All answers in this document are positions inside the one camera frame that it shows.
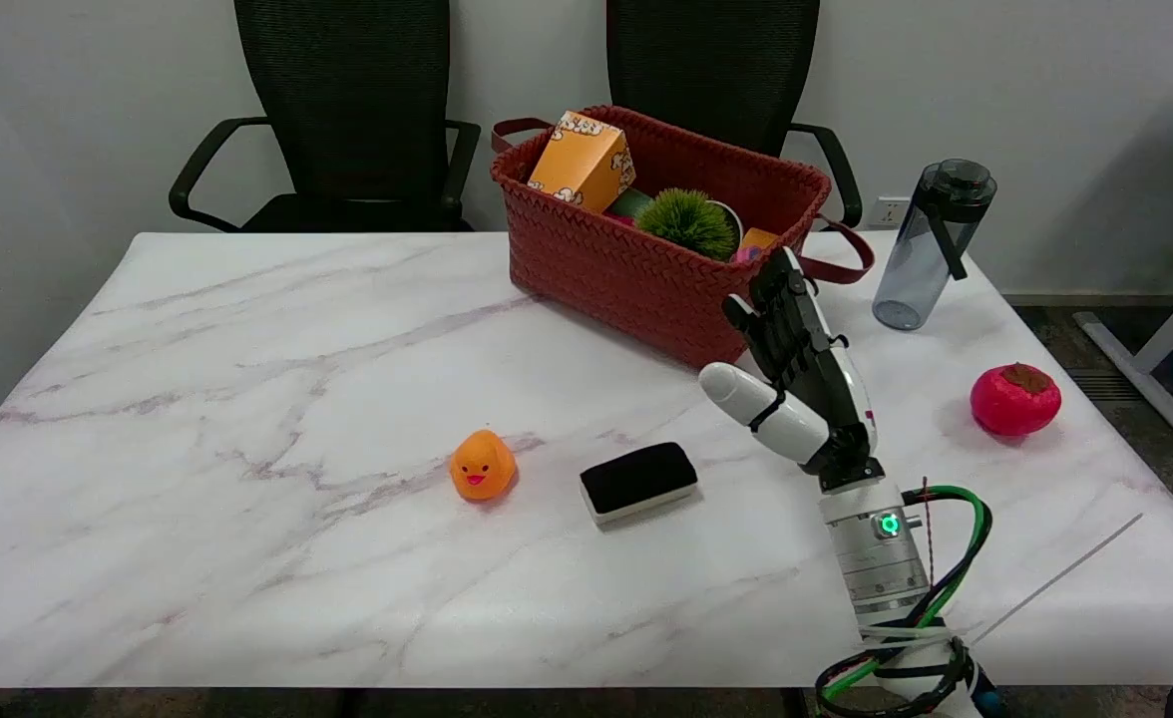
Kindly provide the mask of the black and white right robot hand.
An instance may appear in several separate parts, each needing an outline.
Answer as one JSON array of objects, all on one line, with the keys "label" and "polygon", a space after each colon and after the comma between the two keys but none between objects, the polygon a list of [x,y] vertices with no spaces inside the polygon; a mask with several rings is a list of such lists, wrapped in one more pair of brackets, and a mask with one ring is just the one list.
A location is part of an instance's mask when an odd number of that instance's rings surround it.
[{"label": "black and white right robot hand", "polygon": [[796,255],[779,250],[750,282],[750,299],[728,294],[723,312],[758,371],[705,365],[697,381],[711,404],[816,477],[823,494],[886,477],[877,420],[847,337],[829,328]]}]

